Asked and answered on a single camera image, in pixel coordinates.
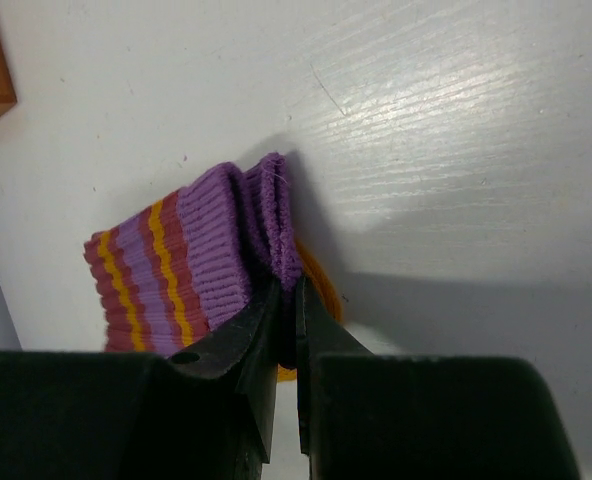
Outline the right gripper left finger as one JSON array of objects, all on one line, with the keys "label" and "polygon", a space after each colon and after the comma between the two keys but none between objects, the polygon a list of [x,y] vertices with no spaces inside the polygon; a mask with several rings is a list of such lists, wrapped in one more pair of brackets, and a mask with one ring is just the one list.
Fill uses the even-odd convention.
[{"label": "right gripper left finger", "polygon": [[270,459],[281,310],[264,282],[170,357],[0,351],[0,479],[257,479]]}]

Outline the maroon purple striped sock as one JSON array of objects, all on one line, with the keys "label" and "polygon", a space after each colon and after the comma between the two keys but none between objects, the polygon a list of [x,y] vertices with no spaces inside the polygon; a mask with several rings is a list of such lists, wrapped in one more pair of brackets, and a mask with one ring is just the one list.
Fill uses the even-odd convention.
[{"label": "maroon purple striped sock", "polygon": [[218,164],[130,218],[94,233],[84,258],[105,317],[108,352],[169,357],[232,319],[259,291],[280,283],[282,381],[293,380],[295,290],[310,280],[336,321],[342,305],[315,257],[294,233],[288,163]]}]

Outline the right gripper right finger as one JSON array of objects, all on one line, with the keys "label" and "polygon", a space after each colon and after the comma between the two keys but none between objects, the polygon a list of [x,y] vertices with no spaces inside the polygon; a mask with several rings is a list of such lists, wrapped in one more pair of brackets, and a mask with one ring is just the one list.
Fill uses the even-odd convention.
[{"label": "right gripper right finger", "polygon": [[296,289],[298,417],[313,479],[576,479],[550,390],[507,357],[377,355]]}]

